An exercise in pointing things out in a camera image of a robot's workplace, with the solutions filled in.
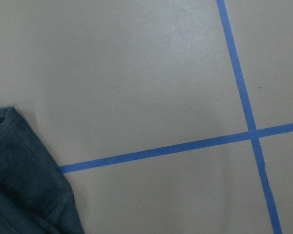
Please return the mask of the black t-shirt with logo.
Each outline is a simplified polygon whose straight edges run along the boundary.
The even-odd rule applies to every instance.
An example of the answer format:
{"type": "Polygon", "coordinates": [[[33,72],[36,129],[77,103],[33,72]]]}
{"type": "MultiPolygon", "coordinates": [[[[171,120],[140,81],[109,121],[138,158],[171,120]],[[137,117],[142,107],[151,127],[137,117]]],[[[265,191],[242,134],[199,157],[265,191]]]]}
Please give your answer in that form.
{"type": "Polygon", "coordinates": [[[0,107],[0,234],[82,234],[73,190],[14,107],[0,107]]]}

